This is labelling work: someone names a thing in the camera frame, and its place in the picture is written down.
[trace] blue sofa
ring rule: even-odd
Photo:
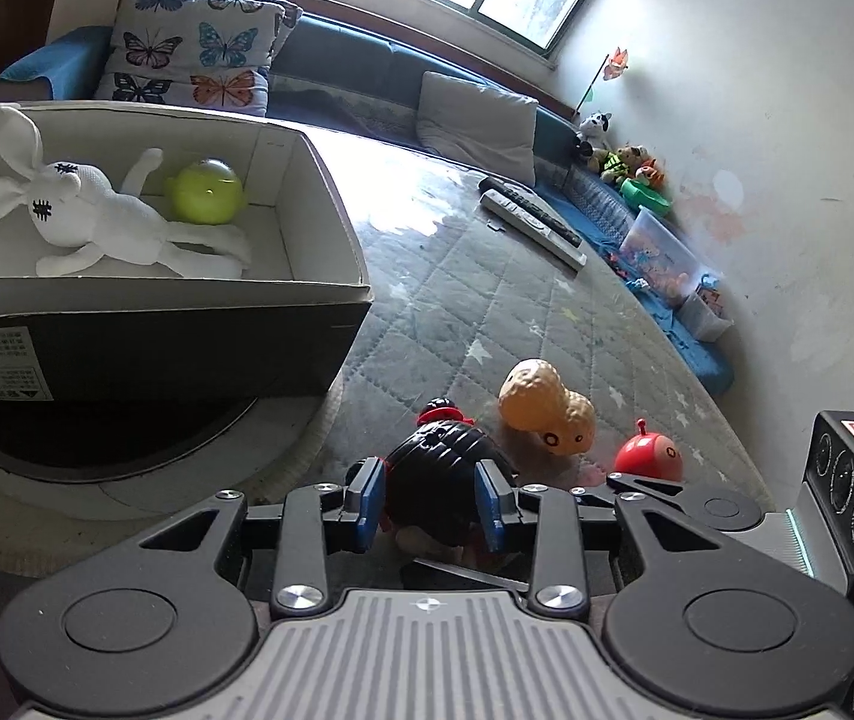
[[[0,101],[91,98],[110,33],[109,26],[84,26],[18,60],[0,74]],[[491,84],[413,47],[304,15],[270,68],[267,115],[425,151],[416,137],[416,109],[426,71]],[[635,216],[617,191],[572,162],[573,140],[569,122],[537,109],[534,189],[602,255],[616,252]],[[694,340],[654,296],[638,299],[710,394],[729,388],[733,371],[713,344]]]

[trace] transparent plastic bin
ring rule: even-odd
[[[707,266],[646,208],[640,209],[620,253],[673,308],[697,289],[707,273]]]
[[[730,319],[722,319],[714,314],[697,293],[692,293],[684,301],[676,317],[698,341],[717,341],[733,324]]]

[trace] orange butterfly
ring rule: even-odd
[[[603,80],[610,81],[611,79],[619,79],[627,69],[627,49],[620,50],[617,47],[614,55],[611,56],[611,61],[603,68]]]
[[[213,105],[217,107],[217,96],[221,98],[220,108],[227,107],[227,100],[235,107],[243,107],[253,102],[253,71],[245,70],[238,73],[229,81],[224,81],[224,76],[219,79],[211,79],[210,76],[190,76],[190,82],[194,84],[194,100],[201,105]]]

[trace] green bowl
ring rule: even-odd
[[[638,184],[630,178],[627,178],[621,186],[620,194],[624,196],[630,209],[639,211],[640,206],[644,206],[659,217],[665,217],[665,215],[670,213],[670,206],[673,205],[663,194],[654,191],[650,187],[645,187],[643,184]]]

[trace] red ball toy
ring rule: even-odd
[[[646,420],[637,420],[640,431],[617,453],[613,469],[636,476],[652,476],[668,482],[683,478],[683,458],[670,437],[661,433],[646,432]]]

